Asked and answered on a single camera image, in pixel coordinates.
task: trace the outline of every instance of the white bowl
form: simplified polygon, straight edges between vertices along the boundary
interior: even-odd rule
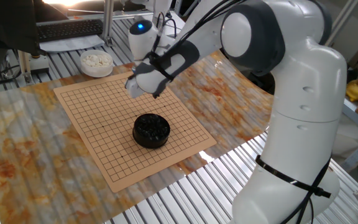
[[[111,60],[111,65],[107,67],[90,67],[89,65],[85,64],[82,61],[82,59],[88,55],[105,55]],[[87,50],[86,52],[81,54],[80,60],[81,60],[82,72],[91,77],[95,77],[95,78],[106,77],[110,75],[112,72],[112,57],[106,52],[103,52],[101,50]]]

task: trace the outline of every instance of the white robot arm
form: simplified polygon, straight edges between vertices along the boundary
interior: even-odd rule
[[[132,97],[143,92],[158,97],[175,76],[221,47],[254,74],[274,76],[267,142],[234,199],[231,223],[306,223],[312,211],[321,213],[337,196],[339,181],[328,164],[346,62],[321,45],[330,31],[328,12],[307,0],[204,0],[171,46],[162,44],[164,36],[151,22],[130,28],[129,43],[139,60],[126,83]]]

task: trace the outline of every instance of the orange marbled surface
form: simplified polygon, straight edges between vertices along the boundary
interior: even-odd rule
[[[128,72],[132,64],[114,67]],[[220,52],[170,84],[218,144],[112,193],[53,89],[77,75],[0,92],[0,219],[3,223],[102,223],[265,130],[272,96]]]

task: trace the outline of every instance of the grid lines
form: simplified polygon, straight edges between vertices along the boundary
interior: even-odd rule
[[[96,155],[94,160],[100,161],[99,169],[104,169],[113,183],[205,141],[216,143],[170,90],[157,99],[148,94],[132,99],[124,88],[125,81],[126,77],[57,93],[71,121],[79,126],[77,131],[88,150]],[[145,113],[159,114],[170,125],[168,141],[158,149],[146,149],[132,137],[134,121]],[[197,147],[194,153],[203,149],[206,147]]]

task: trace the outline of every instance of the wooden go board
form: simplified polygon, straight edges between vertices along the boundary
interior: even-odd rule
[[[186,106],[167,88],[160,97],[132,99],[124,87],[131,72],[54,89],[74,127],[113,192],[216,144]],[[145,113],[164,117],[168,141],[146,149],[132,137],[136,118]]]

